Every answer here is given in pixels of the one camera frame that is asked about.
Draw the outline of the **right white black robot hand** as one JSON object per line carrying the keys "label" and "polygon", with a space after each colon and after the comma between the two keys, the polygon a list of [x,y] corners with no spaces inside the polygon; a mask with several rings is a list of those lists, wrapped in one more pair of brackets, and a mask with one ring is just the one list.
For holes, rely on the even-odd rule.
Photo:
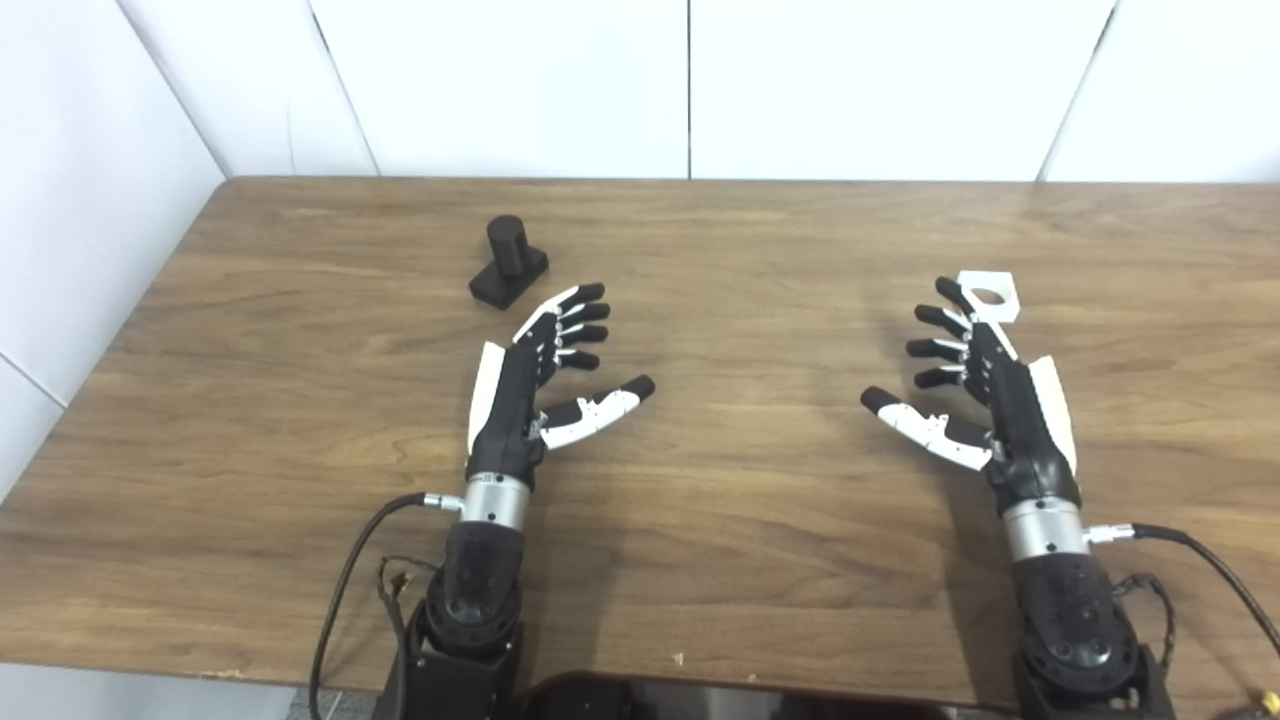
{"label": "right white black robot hand", "polygon": [[940,277],[934,288],[950,307],[920,304],[915,318],[948,338],[908,342],[908,356],[941,361],[916,373],[915,387],[959,387],[989,413],[989,424],[946,413],[925,415],[876,386],[863,391],[863,406],[934,456],[980,473],[1000,512],[1024,502],[1080,507],[1073,424],[1052,357],[1023,361],[1002,325],[959,281]]}

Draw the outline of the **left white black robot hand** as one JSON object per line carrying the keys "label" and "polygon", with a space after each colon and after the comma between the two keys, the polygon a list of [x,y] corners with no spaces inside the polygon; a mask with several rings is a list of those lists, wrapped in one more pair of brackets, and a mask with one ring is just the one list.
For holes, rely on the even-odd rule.
{"label": "left white black robot hand", "polygon": [[527,488],[548,452],[577,443],[617,423],[648,398],[657,383],[637,375],[612,389],[545,407],[538,393],[562,370],[594,372],[588,350],[608,338],[605,286],[572,286],[540,304],[507,345],[488,342],[470,407],[467,478],[502,475]]}

